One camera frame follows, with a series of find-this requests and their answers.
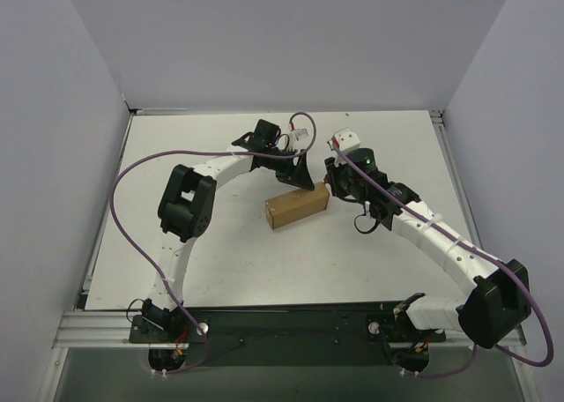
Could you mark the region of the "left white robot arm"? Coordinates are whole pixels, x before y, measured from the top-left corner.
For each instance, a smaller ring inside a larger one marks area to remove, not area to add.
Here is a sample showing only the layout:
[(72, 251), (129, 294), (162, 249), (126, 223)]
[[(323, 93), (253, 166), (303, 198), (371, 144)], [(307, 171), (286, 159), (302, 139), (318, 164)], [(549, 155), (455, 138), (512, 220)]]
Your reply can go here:
[(216, 191), (234, 178), (258, 168), (275, 173), (278, 181), (313, 190), (307, 155), (296, 148), (306, 129), (289, 123), (287, 133), (260, 119), (254, 130), (235, 139), (221, 154), (193, 167), (175, 166), (158, 207), (162, 243), (156, 278), (142, 308), (150, 332), (161, 341), (175, 339), (185, 316), (183, 282), (190, 253), (212, 220)]

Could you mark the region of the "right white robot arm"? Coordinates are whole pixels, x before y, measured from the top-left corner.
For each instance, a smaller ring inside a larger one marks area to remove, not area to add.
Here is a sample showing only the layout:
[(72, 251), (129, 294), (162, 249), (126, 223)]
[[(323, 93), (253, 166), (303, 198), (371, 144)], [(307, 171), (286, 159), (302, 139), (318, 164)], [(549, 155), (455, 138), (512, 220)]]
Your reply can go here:
[(501, 270), (469, 251), (470, 242), (430, 210), (416, 192), (390, 181), (378, 169), (371, 149), (355, 149), (345, 161), (329, 157), (324, 165), (325, 181), (334, 197), (362, 205), (377, 226), (412, 243), (463, 294), (462, 298), (415, 294), (397, 305), (397, 320), (419, 331), (461, 331), (489, 349), (531, 315), (531, 303), (522, 293), (529, 286), (526, 268), (512, 260)]

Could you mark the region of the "brown cardboard express box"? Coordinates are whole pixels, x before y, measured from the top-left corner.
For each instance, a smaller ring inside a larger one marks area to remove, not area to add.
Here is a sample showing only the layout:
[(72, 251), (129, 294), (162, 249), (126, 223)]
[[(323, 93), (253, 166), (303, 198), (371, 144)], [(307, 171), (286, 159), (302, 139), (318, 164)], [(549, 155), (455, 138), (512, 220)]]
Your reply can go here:
[(325, 211), (330, 194), (319, 182), (314, 190), (297, 189), (265, 201), (265, 216), (271, 229), (278, 229)]

